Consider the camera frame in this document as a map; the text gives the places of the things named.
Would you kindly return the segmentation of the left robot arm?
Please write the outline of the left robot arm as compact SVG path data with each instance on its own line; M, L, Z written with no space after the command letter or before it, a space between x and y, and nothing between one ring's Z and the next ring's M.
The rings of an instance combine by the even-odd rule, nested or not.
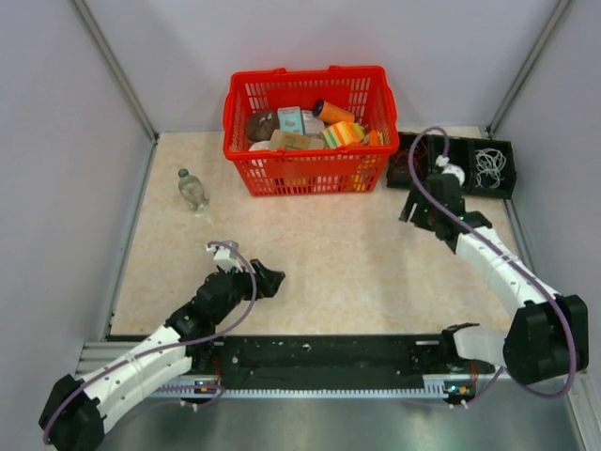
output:
M94 450L133 407L170 380L212 364L217 326L241 303L274 297L285 280L259 260L219 266L192 298L130 351L53 386L39 418L42 440L57 450Z

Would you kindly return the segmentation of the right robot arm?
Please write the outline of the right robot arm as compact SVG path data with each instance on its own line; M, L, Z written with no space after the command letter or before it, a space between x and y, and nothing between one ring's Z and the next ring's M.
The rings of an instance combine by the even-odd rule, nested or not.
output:
M471 360L503 367L528 386L560 376L573 379L589 365L588 307L542 282L502 242L479 211L468 211L457 176L434 174L414 181L400 221L433 232L472 266L512 318L507 331L477 323L444 330L440 364L457 372Z

